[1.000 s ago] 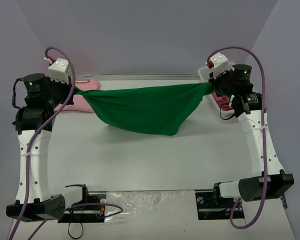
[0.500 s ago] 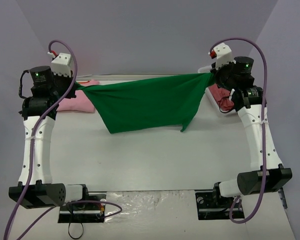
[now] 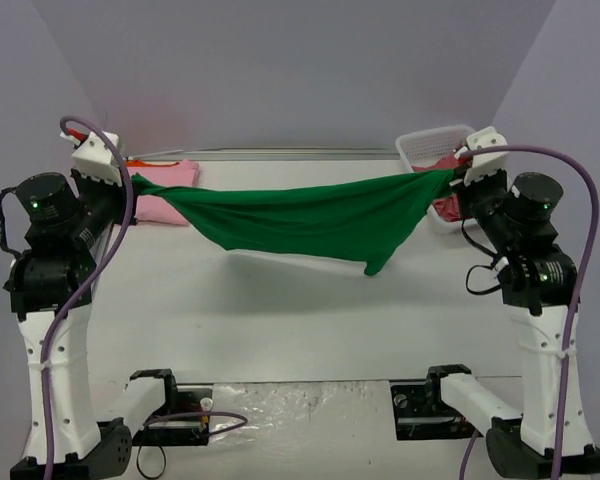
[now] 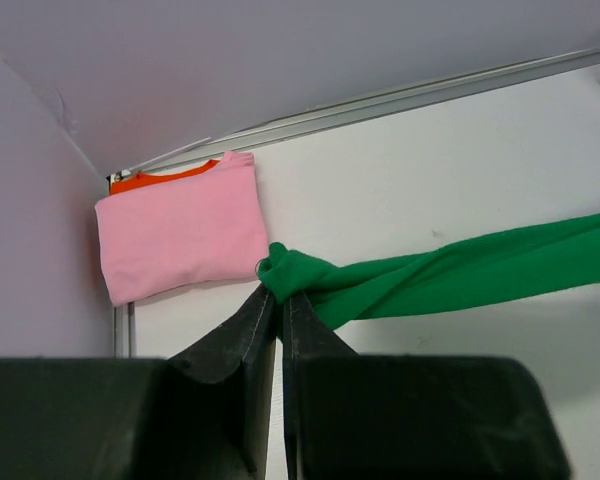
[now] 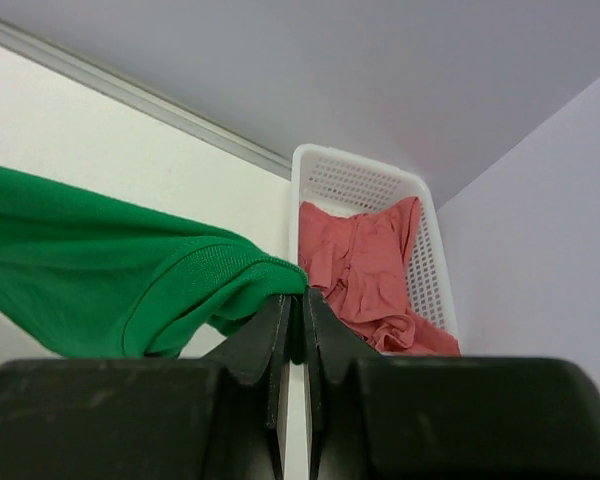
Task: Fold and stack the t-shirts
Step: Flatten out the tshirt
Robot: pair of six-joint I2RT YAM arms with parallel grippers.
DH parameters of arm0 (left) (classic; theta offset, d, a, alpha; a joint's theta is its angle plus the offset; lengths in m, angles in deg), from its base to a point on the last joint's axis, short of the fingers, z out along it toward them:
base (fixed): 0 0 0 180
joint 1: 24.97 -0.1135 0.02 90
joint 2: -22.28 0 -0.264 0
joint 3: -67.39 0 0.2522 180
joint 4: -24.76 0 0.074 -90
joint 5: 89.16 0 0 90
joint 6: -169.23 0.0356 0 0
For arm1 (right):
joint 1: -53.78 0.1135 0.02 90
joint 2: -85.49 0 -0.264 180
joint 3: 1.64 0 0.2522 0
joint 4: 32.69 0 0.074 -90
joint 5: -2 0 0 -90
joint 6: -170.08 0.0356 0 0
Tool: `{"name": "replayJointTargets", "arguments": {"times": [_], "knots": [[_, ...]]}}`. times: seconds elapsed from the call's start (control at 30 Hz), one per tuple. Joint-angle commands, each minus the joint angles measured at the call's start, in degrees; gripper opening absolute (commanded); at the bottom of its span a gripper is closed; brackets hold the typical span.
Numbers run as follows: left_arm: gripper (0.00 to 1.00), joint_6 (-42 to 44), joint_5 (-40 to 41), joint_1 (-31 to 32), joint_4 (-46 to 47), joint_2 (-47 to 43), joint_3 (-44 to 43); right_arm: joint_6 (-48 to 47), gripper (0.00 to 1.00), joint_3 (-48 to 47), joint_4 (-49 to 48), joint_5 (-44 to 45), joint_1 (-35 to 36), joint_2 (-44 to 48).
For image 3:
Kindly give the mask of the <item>green t shirt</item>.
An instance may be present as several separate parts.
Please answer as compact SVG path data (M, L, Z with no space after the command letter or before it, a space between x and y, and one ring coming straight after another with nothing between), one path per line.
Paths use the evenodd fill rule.
M362 262L378 274L438 199L451 170L429 170L287 190L218 191L161 186L136 174L135 192L166 201L226 251Z

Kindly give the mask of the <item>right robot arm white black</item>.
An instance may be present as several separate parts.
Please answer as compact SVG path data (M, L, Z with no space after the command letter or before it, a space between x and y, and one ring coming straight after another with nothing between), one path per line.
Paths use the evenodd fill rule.
M494 247L494 271L521 351L523 408L516 411L463 365L432 367L423 398L437 413L454 410L486 440L496 472L507 479L600 474L596 446L577 385L575 325L570 304L581 268L556 244L551 214L561 185L540 173L509 180L503 170L451 188Z

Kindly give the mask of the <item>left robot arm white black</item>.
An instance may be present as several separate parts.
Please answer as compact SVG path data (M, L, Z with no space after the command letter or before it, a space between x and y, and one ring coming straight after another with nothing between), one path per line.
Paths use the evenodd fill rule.
M140 370L104 414L92 407L88 323L97 279L120 244L112 228L131 220L133 196L77 170L34 175L2 193L30 220L29 247L14 255L4 284L27 352L32 407L24 457L10 476L119 477L144 423L175 415L182 396L171 370Z

